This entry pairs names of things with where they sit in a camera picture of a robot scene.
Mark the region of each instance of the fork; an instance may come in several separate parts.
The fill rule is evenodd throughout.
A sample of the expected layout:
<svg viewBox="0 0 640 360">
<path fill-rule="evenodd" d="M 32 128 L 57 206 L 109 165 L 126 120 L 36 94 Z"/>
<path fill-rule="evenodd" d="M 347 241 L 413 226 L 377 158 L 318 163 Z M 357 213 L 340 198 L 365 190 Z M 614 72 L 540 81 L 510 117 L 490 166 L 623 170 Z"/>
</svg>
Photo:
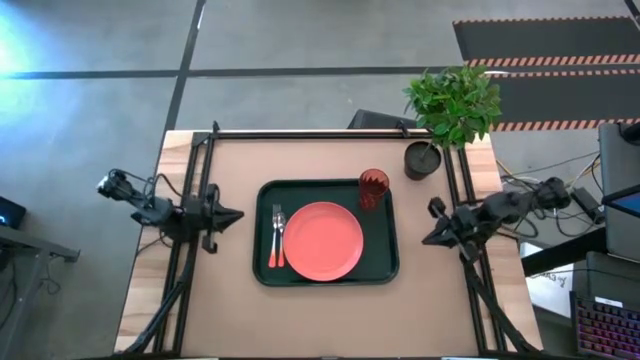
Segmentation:
<svg viewBox="0 0 640 360">
<path fill-rule="evenodd" d="M 273 204 L 271 208 L 271 222 L 273 223 L 273 239 L 271 240 L 271 255 L 269 256 L 269 267 L 276 267 L 276 236 L 278 233 L 278 213 L 280 205 Z"/>
<path fill-rule="evenodd" d="M 278 210 L 276 218 L 278 223 L 278 230 L 280 230 L 280 253 L 278 257 L 278 267 L 284 267 L 284 247 L 282 246 L 282 239 L 284 238 L 284 226 L 287 222 L 287 219 L 285 218 L 284 213 L 281 211 L 281 209 Z"/>
</svg>

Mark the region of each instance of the red cup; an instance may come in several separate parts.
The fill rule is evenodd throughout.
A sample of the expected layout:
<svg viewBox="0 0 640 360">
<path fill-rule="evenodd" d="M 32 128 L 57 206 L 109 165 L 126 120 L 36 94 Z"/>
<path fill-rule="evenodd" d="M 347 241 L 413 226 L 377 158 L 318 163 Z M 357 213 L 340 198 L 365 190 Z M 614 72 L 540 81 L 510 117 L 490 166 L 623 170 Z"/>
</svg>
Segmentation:
<svg viewBox="0 0 640 360">
<path fill-rule="evenodd" d="M 360 207 L 371 210 L 378 206 L 384 194 L 389 191 L 389 177 L 382 170 L 369 169 L 358 179 Z"/>
</svg>

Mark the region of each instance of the utensil handle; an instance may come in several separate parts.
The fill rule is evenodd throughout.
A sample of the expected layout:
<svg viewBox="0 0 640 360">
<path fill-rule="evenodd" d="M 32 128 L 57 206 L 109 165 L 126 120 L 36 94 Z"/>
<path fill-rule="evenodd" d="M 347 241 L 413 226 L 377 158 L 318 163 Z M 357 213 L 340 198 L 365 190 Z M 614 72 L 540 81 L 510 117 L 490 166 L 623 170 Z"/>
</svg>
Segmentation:
<svg viewBox="0 0 640 360">
<path fill-rule="evenodd" d="M 282 232 L 280 232 L 280 252 L 278 254 L 278 267 L 284 267 L 284 247 L 282 246 Z"/>
<path fill-rule="evenodd" d="M 276 233 L 273 232 L 273 240 L 271 240 L 271 255 L 269 256 L 269 267 L 276 267 Z"/>
</svg>

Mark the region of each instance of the black plant pot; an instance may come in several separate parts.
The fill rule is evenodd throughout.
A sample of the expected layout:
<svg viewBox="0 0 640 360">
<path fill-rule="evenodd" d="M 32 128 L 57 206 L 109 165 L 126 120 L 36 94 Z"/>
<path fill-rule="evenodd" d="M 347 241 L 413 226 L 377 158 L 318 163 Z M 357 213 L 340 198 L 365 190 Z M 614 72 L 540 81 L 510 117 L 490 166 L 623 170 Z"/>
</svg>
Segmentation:
<svg viewBox="0 0 640 360">
<path fill-rule="evenodd" d="M 438 169 L 442 155 L 435 146 L 418 141 L 404 151 L 404 173 L 411 180 L 422 180 Z"/>
</svg>

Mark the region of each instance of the dark green tray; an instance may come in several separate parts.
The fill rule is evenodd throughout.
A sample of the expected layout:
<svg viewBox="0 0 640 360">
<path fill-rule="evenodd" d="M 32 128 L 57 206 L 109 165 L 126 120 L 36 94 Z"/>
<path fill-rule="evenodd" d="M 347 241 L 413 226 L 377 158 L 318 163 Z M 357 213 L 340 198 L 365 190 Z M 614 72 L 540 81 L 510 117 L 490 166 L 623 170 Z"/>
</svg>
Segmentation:
<svg viewBox="0 0 640 360">
<path fill-rule="evenodd" d="M 276 180 L 265 184 L 258 192 L 253 245 L 253 273 L 258 281 L 266 286 L 374 285 L 391 281 L 400 266 L 391 191 L 373 211 L 360 209 L 358 199 L 357 179 Z M 360 261 L 335 281 L 304 278 L 286 261 L 283 268 L 268 266 L 273 240 L 272 205 L 280 204 L 288 220 L 298 209 L 316 201 L 333 202 L 349 210 L 364 235 Z"/>
</svg>

